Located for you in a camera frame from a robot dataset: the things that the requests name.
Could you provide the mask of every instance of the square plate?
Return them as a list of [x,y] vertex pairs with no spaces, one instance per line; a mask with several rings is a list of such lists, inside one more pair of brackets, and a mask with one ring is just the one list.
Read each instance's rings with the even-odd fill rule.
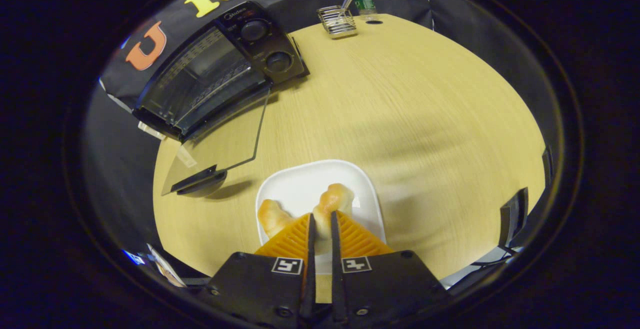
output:
[[[353,192],[352,218],[386,243],[380,204],[371,180],[354,163],[332,159],[290,167],[265,179],[255,199],[260,245],[269,240],[258,220],[263,200],[275,200],[282,210],[297,218],[313,211],[320,195],[333,183],[340,183]],[[330,252],[316,255],[315,273],[331,274],[331,261]]]

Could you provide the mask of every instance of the wire basket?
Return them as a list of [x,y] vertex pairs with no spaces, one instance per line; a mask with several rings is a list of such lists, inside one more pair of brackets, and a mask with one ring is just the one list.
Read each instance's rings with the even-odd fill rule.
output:
[[317,13],[324,30],[329,33],[331,39],[358,34],[356,22],[349,9],[343,9],[338,5],[334,5],[319,8]]

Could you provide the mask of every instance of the bread roll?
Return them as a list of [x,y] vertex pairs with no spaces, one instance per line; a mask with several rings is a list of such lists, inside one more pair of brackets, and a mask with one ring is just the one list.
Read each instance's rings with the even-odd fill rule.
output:
[[270,239],[294,219],[280,208],[277,201],[266,199],[258,209],[258,221]]
[[331,213],[341,211],[352,215],[354,192],[340,183],[329,185],[320,195],[320,203],[313,208],[315,219],[315,254],[324,254],[331,250]]

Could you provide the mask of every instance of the wooden table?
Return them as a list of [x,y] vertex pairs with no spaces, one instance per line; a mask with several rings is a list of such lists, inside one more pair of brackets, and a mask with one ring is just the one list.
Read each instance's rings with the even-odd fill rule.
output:
[[[338,40],[320,24],[291,33],[311,74],[276,87],[256,160],[230,170],[221,193],[161,196],[179,148],[161,143],[153,208],[167,252],[213,276],[233,252],[256,251],[263,180],[318,160],[361,167],[377,190],[388,245],[416,251],[438,279],[498,244],[499,209],[516,191],[528,187],[533,208],[545,187],[545,144],[515,90],[439,33],[380,19],[357,17],[358,35]],[[229,135],[245,129],[237,122]],[[233,146],[211,150],[224,155]],[[330,302],[329,279],[318,276],[318,302]]]

